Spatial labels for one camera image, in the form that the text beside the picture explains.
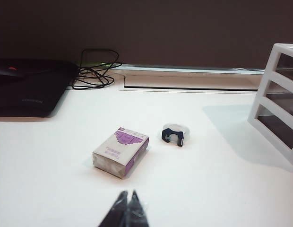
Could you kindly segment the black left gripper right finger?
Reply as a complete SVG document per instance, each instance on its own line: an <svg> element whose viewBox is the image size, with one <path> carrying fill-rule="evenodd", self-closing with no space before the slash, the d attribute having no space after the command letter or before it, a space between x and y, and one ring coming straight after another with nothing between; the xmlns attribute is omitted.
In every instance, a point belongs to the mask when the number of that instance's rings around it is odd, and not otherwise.
<svg viewBox="0 0 293 227"><path fill-rule="evenodd" d="M148 227L146 213L140 203L137 192L134 190L131 200L127 206L127 226L128 227Z"/></svg>

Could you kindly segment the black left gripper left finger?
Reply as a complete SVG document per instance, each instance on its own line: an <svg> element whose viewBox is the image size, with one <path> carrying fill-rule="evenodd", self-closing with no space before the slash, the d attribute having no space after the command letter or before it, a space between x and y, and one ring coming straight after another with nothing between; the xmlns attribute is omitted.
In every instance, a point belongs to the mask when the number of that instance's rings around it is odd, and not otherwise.
<svg viewBox="0 0 293 227"><path fill-rule="evenodd" d="M124 227L126 219L126 210L127 210L127 191L122 191L108 213L99 224L99 227Z"/></svg>

